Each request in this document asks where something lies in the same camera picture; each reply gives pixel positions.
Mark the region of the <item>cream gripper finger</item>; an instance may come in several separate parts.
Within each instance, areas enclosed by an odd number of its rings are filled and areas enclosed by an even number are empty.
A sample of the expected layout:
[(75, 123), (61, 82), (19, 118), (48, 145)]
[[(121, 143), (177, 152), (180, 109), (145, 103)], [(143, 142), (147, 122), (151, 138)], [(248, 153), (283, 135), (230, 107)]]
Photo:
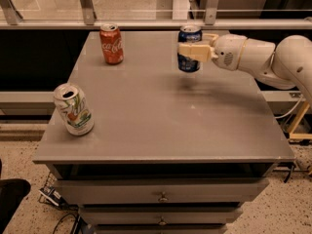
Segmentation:
[(218, 39), (219, 35), (214, 33), (203, 33), (202, 34), (202, 43), (209, 46), (214, 46), (215, 41)]
[(177, 52), (187, 58), (200, 62), (207, 62), (211, 59), (217, 59), (218, 55), (215, 49), (209, 44), (196, 43), (179, 43)]

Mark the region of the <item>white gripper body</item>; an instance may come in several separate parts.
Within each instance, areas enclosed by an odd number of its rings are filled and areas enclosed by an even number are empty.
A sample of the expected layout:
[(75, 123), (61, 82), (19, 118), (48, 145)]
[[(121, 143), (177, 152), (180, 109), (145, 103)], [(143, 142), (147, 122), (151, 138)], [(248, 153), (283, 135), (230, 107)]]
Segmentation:
[(236, 70), (238, 68), (239, 56), (246, 40), (246, 36), (236, 34), (219, 36), (214, 42), (214, 52), (217, 58), (213, 59), (213, 63), (222, 69)]

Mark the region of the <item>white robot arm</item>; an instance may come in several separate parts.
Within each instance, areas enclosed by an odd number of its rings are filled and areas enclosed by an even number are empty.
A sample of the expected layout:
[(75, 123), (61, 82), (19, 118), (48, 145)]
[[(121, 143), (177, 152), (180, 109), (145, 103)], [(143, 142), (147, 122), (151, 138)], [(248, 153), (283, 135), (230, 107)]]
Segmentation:
[(179, 43), (177, 52), (217, 67), (247, 72), (280, 90), (297, 87), (312, 105), (312, 41), (292, 35), (278, 45), (236, 34), (204, 34), (199, 42)]

